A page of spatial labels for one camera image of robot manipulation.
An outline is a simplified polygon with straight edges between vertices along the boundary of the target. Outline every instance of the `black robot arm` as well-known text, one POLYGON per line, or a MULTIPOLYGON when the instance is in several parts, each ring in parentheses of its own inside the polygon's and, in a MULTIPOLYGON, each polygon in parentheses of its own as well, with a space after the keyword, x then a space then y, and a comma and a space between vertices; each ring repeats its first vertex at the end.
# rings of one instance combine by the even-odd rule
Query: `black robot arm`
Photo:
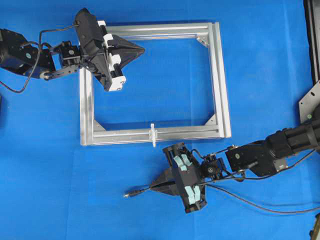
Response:
POLYGON ((231 147, 225 152, 232 171, 250 170, 259 177, 273 175, 287 166, 285 158, 303 150, 319 148, 320 107, 312 119, 295 127, 285 128, 269 135, 265 140, 255 141, 240 147, 231 147))
MULTIPOLYGON (((106 25, 99 25, 96 16, 90 14, 86 8, 77 13, 73 25, 41 31, 39 42, 27 41, 20 33, 0 29, 0 67, 28 77, 26 83, 30 78, 48 81, 75 73, 79 68, 86 68, 102 84, 105 91, 121 90, 126 82, 122 68, 144 51, 144 48, 108 33, 106 25), (54 47, 48 43, 41 43, 43 33, 71 28, 76 30, 79 46, 72 45, 70 41, 63 41, 54 47), (59 55, 61 65, 61 69, 58 70, 52 58, 56 54, 59 55)), ((2 81, 0 84, 12 90, 2 81)))

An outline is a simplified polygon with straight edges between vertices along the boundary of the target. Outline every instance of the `metal bracket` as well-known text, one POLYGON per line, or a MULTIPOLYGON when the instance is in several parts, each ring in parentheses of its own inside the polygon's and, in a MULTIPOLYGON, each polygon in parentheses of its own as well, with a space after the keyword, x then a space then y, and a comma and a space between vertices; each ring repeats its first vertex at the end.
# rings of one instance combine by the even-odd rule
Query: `metal bracket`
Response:
POLYGON ((40 78, 49 81, 51 79, 56 79, 56 78, 60 78, 63 77, 65 75, 71 74, 71 73, 75 73, 78 71, 78 65, 72 65, 72 66, 67 66, 64 68, 61 68, 57 71, 51 71, 51 72, 44 72, 40 75, 40 78))
POLYGON ((274 160, 273 164, 274 164, 275 170, 277 172, 288 168, 287 160, 285 158, 280 158, 280 159, 274 160))
POLYGON ((209 39, 207 35, 198 36, 196 40, 206 48, 209 46, 209 39))
POLYGON ((320 104, 320 82, 317 82, 299 101, 300 123, 312 118, 312 113, 320 104))

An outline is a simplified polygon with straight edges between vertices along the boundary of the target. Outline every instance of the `white plastic clip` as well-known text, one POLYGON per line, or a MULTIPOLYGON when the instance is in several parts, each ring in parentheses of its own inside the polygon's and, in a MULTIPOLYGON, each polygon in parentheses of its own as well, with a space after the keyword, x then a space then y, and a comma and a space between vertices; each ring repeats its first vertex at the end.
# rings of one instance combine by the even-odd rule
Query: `white plastic clip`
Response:
POLYGON ((156 147, 156 139, 158 138, 158 130, 155 130, 155 124, 151 123, 151 130, 149 130, 149 138, 152 139, 152 145, 156 147))
POLYGON ((104 40, 104 45, 106 48, 109 48, 110 46, 108 45, 108 40, 113 40, 114 38, 112 37, 112 34, 108 33, 106 35, 103 36, 103 40, 104 40))

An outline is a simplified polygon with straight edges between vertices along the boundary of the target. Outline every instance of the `metal bar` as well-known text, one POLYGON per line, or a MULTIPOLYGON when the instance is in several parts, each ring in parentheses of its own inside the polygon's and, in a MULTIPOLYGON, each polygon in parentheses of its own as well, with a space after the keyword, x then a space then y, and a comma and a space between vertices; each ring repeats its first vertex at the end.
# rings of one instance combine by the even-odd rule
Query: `metal bar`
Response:
MULTIPOLYGON (((213 127, 210 130, 207 129, 203 131, 193 131, 192 126, 188 128, 189 128, 188 131, 178 131, 178 130, 175 130, 175 127, 171 127, 167 129, 156 128, 156 130, 158 130, 156 140, 169 141, 169 140, 220 138, 220 135, 217 131, 217 127, 213 127)), ((95 132, 93 139, 94 139, 94 145, 151 142, 149 138, 148 129, 95 132)))
POLYGON ((212 81, 212 94, 214 97, 214 106, 215 106, 215 117, 216 122, 219 126, 218 132, 221 138, 224 137, 223 130, 223 115, 222 115, 222 104, 221 104, 221 95, 220 95, 220 82, 219 74, 217 68, 217 57, 216 57, 216 48, 215 48, 215 39, 213 33, 212 23, 209 23, 210 27, 208 29, 209 35, 209 59, 210 59, 210 68, 211 68, 211 81, 212 81))
POLYGON ((223 119, 223 130, 224 137, 231 137, 231 124, 230 124, 230 112, 229 112, 229 102, 228 102, 228 93, 227 93, 227 84, 226 84, 226 75, 225 75, 225 65, 222 51, 222 43, 220 36, 220 25, 218 22, 212 25, 212 32, 214 38, 214 50, 215 50, 215 59, 216 59, 216 68, 218 73, 218 81, 220 87, 220 98, 221 98, 221 111, 223 119))
POLYGON ((81 145, 91 145, 94 142, 94 95, 92 88, 92 74, 84 67, 79 71, 80 96, 80 134, 81 145))
MULTIPOLYGON (((108 26, 108 32, 127 40, 186 39, 202 40, 208 46, 215 121, 210 125, 155 128, 156 141, 178 139, 208 139, 231 137, 228 96, 218 23, 186 23, 108 26)), ((80 70, 80 127, 81 144, 108 145, 152 142, 150 129, 106 131, 94 117, 94 91, 92 75, 80 70)))
POLYGON ((127 40, 190 39, 208 35, 208 23, 108 26, 111 34, 127 40))

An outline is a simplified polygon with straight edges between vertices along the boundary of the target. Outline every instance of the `blue surface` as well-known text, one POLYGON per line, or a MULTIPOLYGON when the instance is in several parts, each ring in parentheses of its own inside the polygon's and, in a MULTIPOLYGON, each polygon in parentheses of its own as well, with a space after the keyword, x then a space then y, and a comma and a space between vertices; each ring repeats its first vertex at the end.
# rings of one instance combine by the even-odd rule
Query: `blue surface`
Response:
MULTIPOLYGON (((82 7, 116 25, 220 22, 232 138, 188 142, 190 148, 205 154, 299 123, 297 101, 312 86, 302 0, 5 1, 0 27, 36 40, 40 30, 70 25, 82 7)), ((74 30, 44 35, 53 45, 69 39, 77 43, 74 30)), ((124 69, 123 91, 105 93, 95 83, 96 118, 113 129, 203 123, 213 112, 204 47, 191 40, 139 44, 146 53, 124 69)), ((4 70, 0 79, 16 88, 25 80, 4 70)), ((81 147, 76 74, 33 79, 20 95, 1 87, 0 94, 1 240, 309 239, 316 213, 268 214, 214 189, 208 205, 191 214, 178 197, 156 192, 123 199, 167 167, 162 148, 173 142, 81 147)), ((319 174, 315 155, 268 180, 220 185, 296 210, 320 202, 319 174)))

